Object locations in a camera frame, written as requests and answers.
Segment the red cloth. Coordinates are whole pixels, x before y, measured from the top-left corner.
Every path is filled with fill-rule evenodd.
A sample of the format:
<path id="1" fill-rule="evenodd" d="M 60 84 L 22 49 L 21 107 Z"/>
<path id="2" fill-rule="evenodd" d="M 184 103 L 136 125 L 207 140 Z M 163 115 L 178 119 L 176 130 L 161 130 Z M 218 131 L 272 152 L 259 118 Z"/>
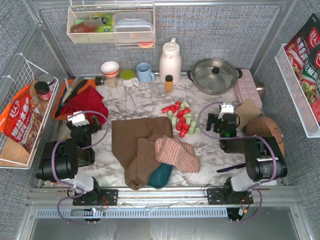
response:
<path id="1" fill-rule="evenodd" d="M 80 111 L 95 111 L 103 114 L 107 118 L 109 110 L 105 107 L 103 99 L 104 97 L 89 85 L 63 106 L 58 116 L 69 116 Z"/>

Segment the brown cloth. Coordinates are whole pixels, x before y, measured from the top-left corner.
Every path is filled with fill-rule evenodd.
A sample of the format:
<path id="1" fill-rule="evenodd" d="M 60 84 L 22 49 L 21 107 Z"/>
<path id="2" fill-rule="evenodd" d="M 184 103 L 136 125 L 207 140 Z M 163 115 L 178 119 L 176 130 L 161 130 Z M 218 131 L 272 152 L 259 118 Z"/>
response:
<path id="1" fill-rule="evenodd" d="M 132 190 L 145 187 L 161 165 L 156 160 L 155 142 L 164 136 L 173 137 L 171 122 L 165 116 L 112 121 L 112 153 L 124 169 L 125 184 Z"/>

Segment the pink striped towel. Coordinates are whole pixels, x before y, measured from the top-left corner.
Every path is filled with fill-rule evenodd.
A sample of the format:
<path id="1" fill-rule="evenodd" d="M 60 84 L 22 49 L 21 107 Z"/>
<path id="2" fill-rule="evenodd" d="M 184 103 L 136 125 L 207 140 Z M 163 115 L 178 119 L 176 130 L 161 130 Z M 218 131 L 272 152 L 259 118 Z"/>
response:
<path id="1" fill-rule="evenodd" d="M 155 159 L 186 173 L 199 173 L 201 160 L 189 143 L 164 135 L 155 141 Z"/>

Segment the teal storage basket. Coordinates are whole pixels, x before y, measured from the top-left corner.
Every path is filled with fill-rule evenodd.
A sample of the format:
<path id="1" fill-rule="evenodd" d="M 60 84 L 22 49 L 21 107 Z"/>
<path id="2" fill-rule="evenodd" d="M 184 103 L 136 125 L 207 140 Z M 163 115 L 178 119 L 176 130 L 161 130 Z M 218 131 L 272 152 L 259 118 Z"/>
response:
<path id="1" fill-rule="evenodd" d="M 159 167 L 151 174 L 147 186 L 154 189 L 162 189 L 164 188 L 171 177 L 173 166 L 161 163 Z"/>

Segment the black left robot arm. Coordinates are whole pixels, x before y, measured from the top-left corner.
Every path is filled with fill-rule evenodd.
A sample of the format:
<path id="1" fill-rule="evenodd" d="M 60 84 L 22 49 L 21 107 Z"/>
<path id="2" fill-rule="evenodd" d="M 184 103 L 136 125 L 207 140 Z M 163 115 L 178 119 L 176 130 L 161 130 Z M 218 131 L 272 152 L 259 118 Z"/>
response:
<path id="1" fill-rule="evenodd" d="M 94 205 L 102 199 L 99 183 L 94 177 L 86 175 L 80 168 L 95 163 L 95 151 L 91 147 L 92 134 L 102 129 L 95 115 L 90 117 L 93 124 L 74 124 L 73 120 L 67 122 L 71 130 L 70 138 L 59 143 L 53 152 L 56 141 L 47 142 L 44 146 L 38 170 L 37 179 L 52 183 L 64 182 L 75 190 L 74 205 Z"/>

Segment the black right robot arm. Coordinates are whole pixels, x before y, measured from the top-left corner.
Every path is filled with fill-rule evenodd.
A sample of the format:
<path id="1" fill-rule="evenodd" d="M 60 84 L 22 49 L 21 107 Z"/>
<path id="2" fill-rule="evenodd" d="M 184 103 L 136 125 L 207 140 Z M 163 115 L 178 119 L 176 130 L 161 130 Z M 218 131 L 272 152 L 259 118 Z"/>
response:
<path id="1" fill-rule="evenodd" d="M 222 117 L 210 113 L 206 130 L 219 134 L 219 146 L 225 153 L 243 154 L 245 158 L 244 163 L 236 165 L 237 169 L 243 169 L 242 172 L 229 177 L 219 195 L 228 204 L 252 204 L 250 188 L 287 175 L 285 144 L 278 125 L 267 116 L 250 119 L 242 137 L 237 137 L 239 122 L 235 113 L 226 113 Z"/>

